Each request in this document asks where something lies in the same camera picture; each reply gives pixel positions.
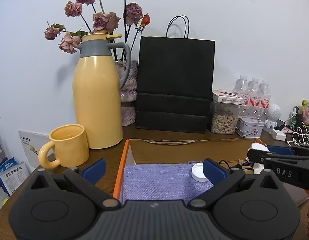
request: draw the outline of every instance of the orange rosebud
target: orange rosebud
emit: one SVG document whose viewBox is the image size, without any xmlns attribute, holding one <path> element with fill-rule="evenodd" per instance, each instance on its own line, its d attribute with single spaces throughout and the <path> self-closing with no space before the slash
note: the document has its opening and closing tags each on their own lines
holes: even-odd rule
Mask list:
<svg viewBox="0 0 309 240">
<path fill-rule="evenodd" d="M 141 20 L 141 27 L 145 27 L 150 23 L 150 17 L 149 14 L 147 13 Z"/>
</svg>

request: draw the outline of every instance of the black paper bag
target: black paper bag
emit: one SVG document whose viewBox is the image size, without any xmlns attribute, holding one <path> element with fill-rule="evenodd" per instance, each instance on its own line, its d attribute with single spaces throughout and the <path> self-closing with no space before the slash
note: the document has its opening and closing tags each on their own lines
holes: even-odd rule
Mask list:
<svg viewBox="0 0 309 240">
<path fill-rule="evenodd" d="M 167 32 L 179 17 L 183 16 L 170 21 Z M 141 37 L 136 127 L 205 132 L 212 100 L 215 42 L 185 36 L 186 32 L 183 39 L 167 38 L 167 34 Z"/>
</svg>

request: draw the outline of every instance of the snack bag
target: snack bag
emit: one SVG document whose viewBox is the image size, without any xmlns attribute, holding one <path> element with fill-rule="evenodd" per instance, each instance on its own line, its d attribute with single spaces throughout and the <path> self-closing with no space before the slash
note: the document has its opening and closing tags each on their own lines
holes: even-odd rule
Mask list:
<svg viewBox="0 0 309 240">
<path fill-rule="evenodd" d="M 302 101 L 302 121 L 309 127 L 309 102 L 307 100 Z"/>
</svg>

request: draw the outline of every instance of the white astronaut figurine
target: white astronaut figurine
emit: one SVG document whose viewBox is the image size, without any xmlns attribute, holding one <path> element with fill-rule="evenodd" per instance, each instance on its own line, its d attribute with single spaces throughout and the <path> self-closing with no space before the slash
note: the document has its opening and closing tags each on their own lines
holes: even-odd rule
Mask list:
<svg viewBox="0 0 309 240">
<path fill-rule="evenodd" d="M 281 116 L 281 109 L 276 104 L 270 104 L 267 113 L 267 120 L 265 120 L 265 127 L 268 129 L 274 129 L 277 126 L 277 120 Z"/>
</svg>

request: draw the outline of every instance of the white wall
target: white wall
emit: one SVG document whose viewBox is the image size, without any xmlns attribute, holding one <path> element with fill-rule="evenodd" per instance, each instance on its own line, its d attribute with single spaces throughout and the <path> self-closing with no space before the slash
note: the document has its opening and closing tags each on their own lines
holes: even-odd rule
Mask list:
<svg viewBox="0 0 309 240">
<path fill-rule="evenodd" d="M 81 28 L 79 17 L 64 15 L 67 1 L 0 0 L 0 134 L 6 150 L 20 161 L 25 155 L 19 129 L 48 134 L 75 122 L 71 86 L 79 53 L 63 53 L 57 46 L 60 36 L 47 41 L 43 34 L 46 21 L 68 30 Z M 240 74 L 266 79 L 282 119 L 304 98 L 309 100 L 309 0 L 128 2 L 137 2 L 151 16 L 144 35 L 163 36 L 169 20 L 185 14 L 191 38 L 216 40 L 215 88 L 231 89 Z M 103 3 L 106 11 L 122 17 L 123 0 Z M 84 6 L 83 14 L 92 25 L 92 8 Z M 117 32 L 123 32 L 122 22 Z"/>
</svg>

